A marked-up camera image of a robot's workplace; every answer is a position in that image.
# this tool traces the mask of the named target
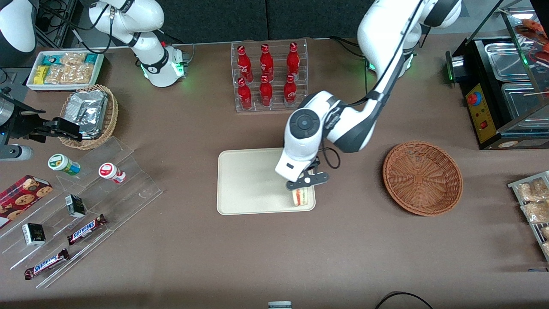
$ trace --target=table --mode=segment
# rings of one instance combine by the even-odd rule
[[[235,112],[230,44],[198,45],[188,78],[165,89],[143,78],[129,49],[109,51],[98,82],[120,104],[115,136],[166,191],[48,289],[35,290],[0,255],[0,300],[12,301],[0,307],[266,308],[291,300],[296,309],[373,308],[395,290],[435,308],[542,307],[549,274],[526,270],[547,263],[506,184],[547,170],[549,152],[478,150],[459,88],[442,83],[444,52],[462,40],[429,38],[368,146],[327,170],[315,209],[247,216],[216,211],[217,156],[281,147],[289,114]],[[309,40],[309,52],[311,93],[326,89],[347,102],[364,95],[358,58],[328,40]],[[67,95],[30,91],[25,103],[55,117]],[[461,168],[463,197],[451,212],[415,216],[385,190],[383,159],[410,140],[442,147]],[[25,174],[52,179],[53,153],[85,153],[56,139],[22,144],[35,157],[2,163],[0,187]],[[386,305],[408,306],[424,308],[405,296]]]

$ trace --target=cookie box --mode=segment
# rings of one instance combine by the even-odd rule
[[[0,193],[0,229],[52,190],[49,182],[27,175]]]

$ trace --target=coca-cola bottle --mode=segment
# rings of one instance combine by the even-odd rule
[[[246,48],[240,45],[237,47],[238,52],[238,69],[240,74],[246,80],[246,83],[249,84],[254,81],[254,74],[251,72],[251,61],[246,55]]]
[[[295,42],[290,43],[290,53],[286,58],[286,65],[288,66],[288,75],[294,76],[294,81],[299,79],[299,54],[298,45]]]
[[[286,77],[286,84],[284,85],[284,105],[287,107],[292,107],[295,104],[295,93],[297,92],[297,87],[294,83],[294,76],[289,74]]]
[[[275,64],[273,62],[273,57],[269,52],[269,45],[261,45],[261,58],[259,58],[259,63],[261,63],[261,74],[267,75],[269,82],[275,79]]]
[[[261,76],[261,85],[259,86],[259,93],[261,93],[261,104],[265,107],[271,106],[273,98],[273,87],[269,83],[267,75]]]
[[[251,91],[244,78],[238,78],[238,98],[243,109],[251,109]]]

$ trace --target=wicker basket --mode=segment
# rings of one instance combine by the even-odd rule
[[[397,145],[389,152],[383,181],[400,206],[422,216],[452,210],[463,192],[456,162],[444,150],[421,141]]]
[[[109,101],[107,103],[107,109],[105,118],[103,119],[103,133],[98,139],[95,140],[82,140],[81,142],[77,142],[72,139],[68,139],[66,137],[60,137],[59,139],[63,143],[63,145],[72,147],[72,148],[78,148],[81,150],[90,150],[97,148],[101,146],[103,143],[105,143],[114,132],[114,128],[116,127],[116,117],[118,116],[118,103],[116,101],[116,98],[114,97],[113,93],[105,86],[102,85],[93,85],[88,88],[82,88],[78,89],[78,92],[83,91],[93,91],[93,90],[101,90],[107,93],[109,95]],[[63,107],[61,108],[61,117],[65,114],[65,110],[67,108],[67,104],[69,103],[70,97],[67,98],[65,101],[65,104],[63,104]]]

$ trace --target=clear acrylic rack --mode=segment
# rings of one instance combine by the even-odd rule
[[[131,156],[133,150],[115,137],[90,151],[78,163],[81,170],[76,176],[59,173],[58,183],[52,183],[54,191],[33,205],[14,222],[0,230],[2,259],[13,271],[21,274],[27,268],[47,260],[67,248],[70,259],[59,266],[34,277],[30,284],[47,288],[64,273],[74,267],[121,225],[162,194],[155,181]],[[111,162],[126,172],[126,180],[116,184],[99,177],[97,170],[105,162]],[[71,217],[65,206],[65,196],[78,195],[86,207],[82,218]],[[80,242],[69,246],[67,236],[103,214],[108,223],[95,230]],[[46,243],[42,246],[26,246],[21,226],[26,223],[42,224]]]

